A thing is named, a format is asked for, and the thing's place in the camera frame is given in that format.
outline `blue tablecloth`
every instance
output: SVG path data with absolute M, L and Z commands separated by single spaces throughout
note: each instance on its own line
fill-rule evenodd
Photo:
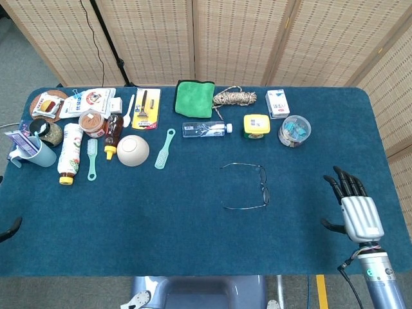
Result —
M 59 88 L 72 95 L 72 89 Z M 97 179 L 87 180 L 88 137 L 82 141 L 74 185 L 59 185 L 50 168 L 8 164 L 0 186 L 0 230 L 16 216 L 20 231 L 0 244 L 1 276 L 142 276 L 336 273 L 357 248 L 319 223 L 343 222 L 330 186 L 322 179 L 333 165 L 357 175 L 375 200 L 386 235 L 381 244 L 397 271 L 411 268 L 411 244 L 367 94 L 357 88 L 284 88 L 292 114 L 306 117 L 312 135 L 299 148 L 280 144 L 282 120 L 271 121 L 261 140 L 243 138 L 243 115 L 267 114 L 265 93 L 248 88 L 257 102 L 224 107 L 234 132 L 223 138 L 182 138 L 173 112 L 174 88 L 162 88 L 158 129 L 125 129 L 150 145 L 147 161 L 126 167 L 107 161 L 99 140 Z M 28 98 L 23 118 L 30 118 Z M 118 88 L 127 110 L 136 88 Z M 64 126 L 69 121 L 61 120 Z M 174 137 L 164 170 L 154 168 L 169 128 Z M 55 151 L 60 155 L 60 147 Z M 231 162 L 261 164 L 267 171 L 270 205 L 252 211 L 222 206 L 259 205 L 258 173 Z M 349 272 L 359 272 L 358 263 Z

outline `floor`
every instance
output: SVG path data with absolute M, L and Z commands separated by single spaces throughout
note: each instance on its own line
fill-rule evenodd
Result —
M 19 121 L 26 98 L 32 90 L 54 87 L 58 83 L 14 23 L 0 19 L 0 126 Z M 0 134 L 0 145 L 1 175 L 7 165 L 6 156 L 11 143 Z M 412 308 L 412 272 L 397 276 L 406 305 Z M 351 280 L 364 308 L 373 308 L 363 277 L 351 276 Z M 309 308 L 319 308 L 315 276 L 309 277 L 309 284 Z M 277 299 L 275 286 L 276 279 L 268 277 L 270 299 Z M 285 308 L 307 308 L 307 276 L 283 276 L 283 286 Z M 119 308 L 129 301 L 130 290 L 130 277 L 1 278 L 0 308 Z M 355 297 L 340 275 L 326 276 L 326 290 L 330 308 L 358 308 Z

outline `plastic water bottle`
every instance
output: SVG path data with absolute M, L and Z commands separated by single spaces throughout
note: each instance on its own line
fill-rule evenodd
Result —
M 182 125 L 183 137 L 224 136 L 232 133 L 232 124 L 223 121 L 185 122 Z

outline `eyeglass frame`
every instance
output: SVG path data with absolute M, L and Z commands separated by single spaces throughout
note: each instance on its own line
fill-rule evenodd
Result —
M 253 206 L 253 207 L 243 207 L 243 208 L 233 208 L 233 207 L 227 207 L 227 206 L 223 206 L 223 208 L 225 209 L 230 209 L 232 211 L 242 211 L 242 210 L 247 210 L 247 209 L 256 209 L 256 208 L 262 208 L 262 207 L 266 207 L 267 205 L 269 205 L 269 201 L 270 201 L 270 194 L 269 194 L 269 189 L 267 187 L 267 174 L 266 174 L 266 170 L 262 165 L 259 164 L 249 164 L 249 163 L 238 163 L 238 162 L 233 162 L 233 163 L 229 163 L 226 164 L 222 167 L 220 167 L 220 169 L 225 168 L 226 166 L 229 165 L 247 165 L 247 166 L 254 166 L 254 167 L 258 167 L 260 168 L 259 170 L 259 175 L 260 175 L 260 185 L 262 186 L 262 191 L 263 191 L 263 205 L 260 206 Z M 265 181 L 262 180 L 262 171 L 265 174 Z

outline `robot finger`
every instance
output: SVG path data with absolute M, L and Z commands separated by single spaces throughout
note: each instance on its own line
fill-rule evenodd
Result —
M 353 176 L 350 175 L 349 173 L 345 172 L 345 171 L 343 171 L 343 173 L 344 173 L 346 179 L 347 179 L 348 182 L 349 182 L 349 185 L 350 185 L 350 187 L 351 187 L 351 189 L 352 189 L 353 195 L 355 195 L 355 196 L 360 196 L 361 193 L 359 192 L 358 185 L 356 184 L 356 181 L 355 181 L 355 179 L 353 178 Z
M 335 178 L 331 176 L 324 175 L 323 179 L 325 179 L 330 184 L 330 186 L 333 189 L 333 193 L 335 193 L 339 205 L 342 205 L 341 199 L 344 198 L 344 195 L 341 186 L 336 182 Z
M 353 196 L 352 189 L 351 189 L 351 187 L 350 187 L 350 185 L 349 185 L 348 179 L 346 178 L 346 176 L 345 176 L 345 174 L 344 174 L 344 171 L 342 171 L 342 169 L 340 169 L 340 168 L 337 167 L 337 166 L 334 166 L 334 167 L 333 167 L 333 170 L 337 173 L 337 176 L 339 177 L 339 181 L 340 181 L 340 183 L 341 183 L 341 187 L 342 187 L 342 190 L 343 190 L 343 194 L 344 194 L 345 196 Z
M 366 193 L 366 189 L 363 186 L 363 183 L 356 177 L 352 176 L 353 180 L 355 180 L 355 183 L 357 185 L 357 187 L 359 188 L 359 194 L 360 196 L 368 196 L 368 194 Z

